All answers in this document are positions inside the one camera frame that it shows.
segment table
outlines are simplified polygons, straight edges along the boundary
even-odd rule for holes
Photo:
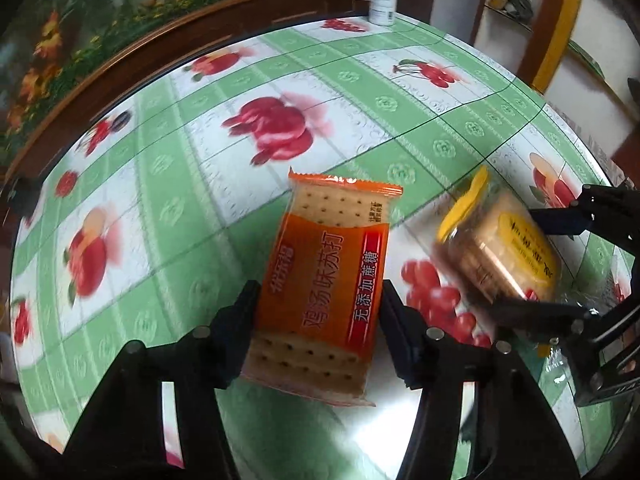
[[[290,143],[258,150],[261,134],[246,125],[263,97],[302,112],[305,133],[275,125]],[[345,18],[276,30],[141,88],[64,155],[18,232],[14,349],[40,436],[63,448],[124,342],[177,340],[261,279],[290,166],[404,186],[385,277],[405,297],[402,266],[429,258],[439,219],[483,161],[527,206],[566,206],[582,184],[608,182],[537,93],[406,16],[388,28]],[[565,285],[629,293],[628,254],[588,233],[553,243]],[[557,351],[527,359],[586,471],[614,430],[612,405],[577,409]],[[418,396],[379,337],[367,387],[376,408],[331,408],[243,380],[219,400],[244,478],[382,479],[398,471]],[[471,402],[467,392],[465,413]],[[170,419],[167,449],[178,453]],[[461,442],[458,476],[468,450]]]

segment chicken soup flavor soda cracker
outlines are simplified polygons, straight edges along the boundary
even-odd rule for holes
[[[390,202],[402,188],[291,170],[289,179],[242,374],[337,406],[370,405]]]
[[[520,200],[491,182],[485,166],[445,216],[437,237],[451,263],[489,301],[553,301],[558,254]]]

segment green leaves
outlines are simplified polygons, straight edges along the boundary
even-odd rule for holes
[[[69,298],[69,306],[73,307],[76,301],[76,283],[75,282],[69,283],[68,298]]]
[[[13,308],[16,305],[21,304],[23,301],[27,301],[27,298],[25,296],[18,296],[11,302],[10,307]]]
[[[533,195],[533,198],[535,198],[541,204],[546,203],[546,196],[542,192],[542,190],[538,189],[536,186],[529,186],[529,189],[531,190],[531,194]]]

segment soda cracker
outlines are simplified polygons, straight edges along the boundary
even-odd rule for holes
[[[242,374],[329,404],[364,386],[382,293],[390,200],[402,188],[289,171],[293,195],[271,252]]]

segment apple print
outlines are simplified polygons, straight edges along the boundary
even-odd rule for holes
[[[417,59],[403,59],[400,63],[394,65],[394,73],[398,72],[426,78],[433,85],[440,88],[449,88],[453,83],[462,80],[449,68],[439,67],[435,63],[425,63]]]
[[[63,262],[71,274],[69,303],[76,296],[85,298],[100,286],[107,266],[107,245],[104,238],[106,213],[97,207],[89,211],[82,227],[63,253]]]
[[[18,308],[18,315],[14,321],[14,342],[18,346],[22,346],[24,340],[31,333],[31,316],[27,308],[27,299],[24,297],[16,298],[11,306]]]
[[[79,175],[77,171],[65,171],[56,184],[56,190],[54,192],[55,196],[68,196],[76,186],[78,177]]]
[[[130,120],[131,112],[129,110],[125,110],[113,119],[111,117],[100,119],[96,125],[85,134],[76,150],[86,149],[84,156],[91,155],[104,139],[113,133],[119,132]]]
[[[324,110],[321,107],[305,114],[298,106],[299,102],[312,102],[305,96],[260,97],[244,104],[237,115],[222,123],[230,128],[230,136],[251,135],[258,153],[251,164],[261,166],[269,160],[291,160],[305,153],[314,142],[310,127],[316,134],[328,130],[322,122]]]
[[[362,25],[350,23],[347,20],[340,20],[338,18],[326,20],[321,25],[321,28],[332,28],[333,30],[343,30],[345,32],[366,32],[367,31],[367,29]]]
[[[183,67],[185,72],[195,72],[192,79],[197,82],[206,75],[214,75],[224,72],[228,68],[235,65],[242,57],[253,56],[253,49],[242,47],[237,52],[233,52],[228,48],[222,48],[210,54],[200,56],[192,64]]]
[[[441,285],[438,271],[429,260],[408,260],[400,274],[410,285],[405,303],[420,311],[429,326],[444,330],[460,343],[491,348],[491,340],[479,330],[476,316],[471,312],[456,313],[462,298],[460,291],[455,286]]]
[[[576,197],[569,186],[561,180],[558,172],[537,153],[529,154],[529,160],[534,167],[533,182],[535,184],[529,189],[535,199],[553,208],[569,207]]]

